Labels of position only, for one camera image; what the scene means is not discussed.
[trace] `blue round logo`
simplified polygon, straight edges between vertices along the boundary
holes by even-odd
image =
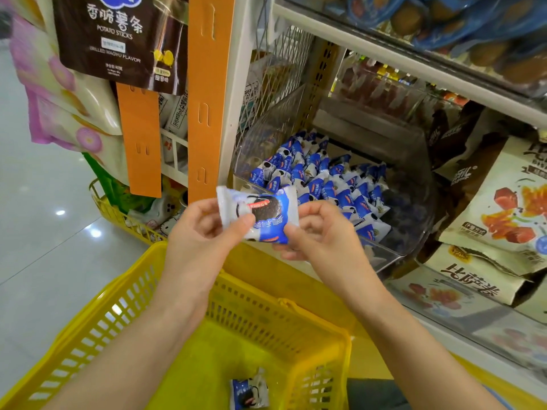
[[[536,240],[536,250],[539,254],[547,255],[547,236],[541,236]]]
[[[100,0],[102,3],[113,10],[119,10],[122,7],[133,8],[140,4],[142,0]]]

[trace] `person's left hand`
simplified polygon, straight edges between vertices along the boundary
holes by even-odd
[[[203,318],[209,291],[227,255],[253,224],[254,216],[247,214],[223,231],[216,198],[190,204],[169,234],[156,303],[198,308],[195,314]]]

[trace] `cookie image on package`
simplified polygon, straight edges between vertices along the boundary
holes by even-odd
[[[281,215],[281,205],[274,196],[248,196],[245,201],[237,203],[236,216],[252,213],[255,221],[275,219]]]

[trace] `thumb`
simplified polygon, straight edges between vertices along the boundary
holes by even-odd
[[[303,229],[288,223],[283,229],[289,238],[289,243],[295,249],[303,252],[308,258],[318,249],[319,243],[312,239]]]
[[[215,240],[218,242],[220,248],[229,252],[236,244],[243,240],[243,237],[250,228],[254,225],[254,215],[245,214],[236,221],[230,224],[230,226],[219,234]]]

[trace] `green snack bag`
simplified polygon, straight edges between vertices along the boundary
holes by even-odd
[[[91,169],[99,179],[101,187],[105,191],[105,195],[111,206],[117,206],[119,210],[127,214],[129,210],[145,213],[150,210],[155,197],[137,196],[129,192],[129,186],[121,183],[116,178],[108,174],[97,161],[87,152],[83,152],[83,156]]]

